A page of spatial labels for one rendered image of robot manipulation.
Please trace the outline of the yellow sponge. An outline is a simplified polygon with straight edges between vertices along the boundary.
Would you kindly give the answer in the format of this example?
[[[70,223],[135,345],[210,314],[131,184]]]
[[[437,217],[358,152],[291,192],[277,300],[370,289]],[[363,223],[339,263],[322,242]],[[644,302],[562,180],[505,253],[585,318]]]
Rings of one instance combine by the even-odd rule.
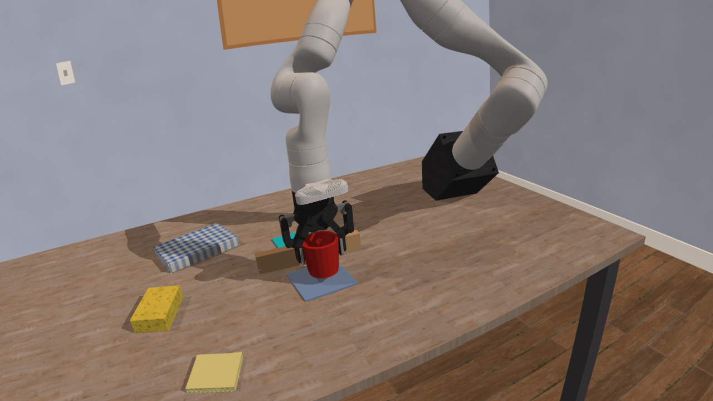
[[[134,333],[170,331],[182,299],[180,285],[148,288],[130,319]]]

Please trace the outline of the yellow sticky-note pad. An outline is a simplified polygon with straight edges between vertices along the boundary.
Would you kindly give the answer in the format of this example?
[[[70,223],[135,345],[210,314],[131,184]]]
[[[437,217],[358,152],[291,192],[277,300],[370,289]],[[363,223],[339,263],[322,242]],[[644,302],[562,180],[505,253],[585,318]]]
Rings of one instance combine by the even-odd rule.
[[[198,355],[185,388],[187,393],[235,392],[242,360],[242,352]]]

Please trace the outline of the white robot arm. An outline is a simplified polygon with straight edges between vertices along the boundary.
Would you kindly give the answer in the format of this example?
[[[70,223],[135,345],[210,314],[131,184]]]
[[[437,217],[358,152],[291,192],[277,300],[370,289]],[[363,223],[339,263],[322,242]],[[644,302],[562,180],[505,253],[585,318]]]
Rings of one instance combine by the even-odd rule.
[[[548,85],[546,76],[461,0],[400,1],[413,23],[440,46],[479,57],[501,75],[452,148],[461,167],[479,169],[536,113]],[[299,205],[348,192],[345,180],[331,179],[325,140],[330,90],[316,72],[332,64],[352,2],[318,0],[295,49],[272,82],[274,107],[300,114],[299,128],[286,135],[290,183]]]

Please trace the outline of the red cup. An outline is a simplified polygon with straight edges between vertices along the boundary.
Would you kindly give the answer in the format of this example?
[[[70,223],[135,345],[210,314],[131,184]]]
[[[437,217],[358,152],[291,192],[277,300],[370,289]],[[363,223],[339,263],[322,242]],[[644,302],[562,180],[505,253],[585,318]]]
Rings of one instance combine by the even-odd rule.
[[[336,233],[330,231],[310,233],[301,248],[304,250],[310,276],[318,279],[331,277],[339,270],[339,237]]]

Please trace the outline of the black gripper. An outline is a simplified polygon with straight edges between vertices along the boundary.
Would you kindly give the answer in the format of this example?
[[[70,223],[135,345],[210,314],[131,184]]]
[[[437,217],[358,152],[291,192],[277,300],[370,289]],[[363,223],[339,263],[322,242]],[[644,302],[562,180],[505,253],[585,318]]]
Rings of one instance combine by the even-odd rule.
[[[295,194],[295,192],[292,192],[295,212],[293,215],[280,215],[279,222],[284,244],[287,248],[295,248],[296,260],[301,262],[302,266],[306,264],[304,250],[301,248],[306,237],[310,232],[328,230],[329,226],[339,237],[339,254],[344,255],[344,251],[346,251],[345,236],[348,233],[354,232],[351,204],[347,200],[342,201],[340,204],[335,204],[334,197],[331,197],[318,202],[299,205],[296,204]],[[334,217],[337,211],[340,211],[344,219],[344,226],[341,228],[334,223]],[[292,227],[293,221],[296,221],[299,225],[296,229],[295,238],[291,239],[289,228]]]

